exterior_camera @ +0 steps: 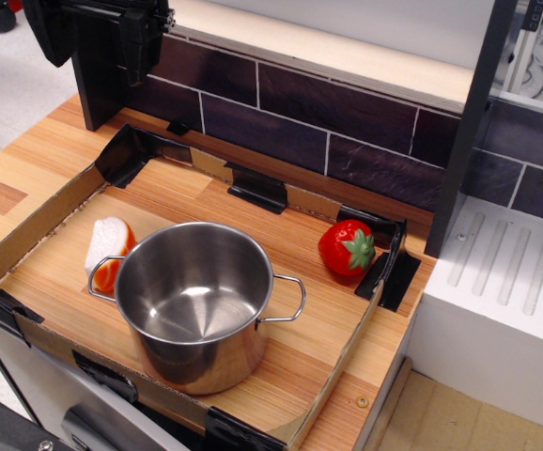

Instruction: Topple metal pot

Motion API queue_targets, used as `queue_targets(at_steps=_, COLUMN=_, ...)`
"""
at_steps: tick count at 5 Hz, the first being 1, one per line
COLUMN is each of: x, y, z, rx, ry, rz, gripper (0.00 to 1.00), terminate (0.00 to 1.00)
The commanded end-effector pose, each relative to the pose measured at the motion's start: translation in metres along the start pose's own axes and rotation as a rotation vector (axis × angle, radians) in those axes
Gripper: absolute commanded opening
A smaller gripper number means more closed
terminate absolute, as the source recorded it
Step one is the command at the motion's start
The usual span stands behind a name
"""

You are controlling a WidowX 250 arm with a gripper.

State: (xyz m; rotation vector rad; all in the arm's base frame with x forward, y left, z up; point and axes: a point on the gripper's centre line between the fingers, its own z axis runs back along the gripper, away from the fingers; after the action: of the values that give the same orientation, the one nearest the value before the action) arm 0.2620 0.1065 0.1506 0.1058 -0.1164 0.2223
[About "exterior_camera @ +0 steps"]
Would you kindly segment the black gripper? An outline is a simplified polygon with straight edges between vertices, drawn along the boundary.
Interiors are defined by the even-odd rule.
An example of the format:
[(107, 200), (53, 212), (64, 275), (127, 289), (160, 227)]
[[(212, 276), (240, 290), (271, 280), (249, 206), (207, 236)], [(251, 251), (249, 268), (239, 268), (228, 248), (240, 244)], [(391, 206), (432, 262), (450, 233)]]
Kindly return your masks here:
[(175, 10), (167, 0), (119, 0), (111, 4), (119, 14), (128, 83), (139, 86), (159, 63), (159, 39), (175, 25)]

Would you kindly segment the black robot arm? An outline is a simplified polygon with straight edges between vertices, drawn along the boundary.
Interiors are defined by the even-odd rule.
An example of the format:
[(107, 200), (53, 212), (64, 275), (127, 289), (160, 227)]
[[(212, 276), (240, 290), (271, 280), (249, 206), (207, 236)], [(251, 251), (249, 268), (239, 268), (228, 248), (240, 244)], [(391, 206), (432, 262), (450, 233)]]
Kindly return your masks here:
[(163, 34), (175, 26), (175, 10), (167, 1), (24, 1), (23, 10), (45, 57), (56, 67), (78, 49), (78, 16), (118, 23), (130, 86), (145, 82), (159, 63)]

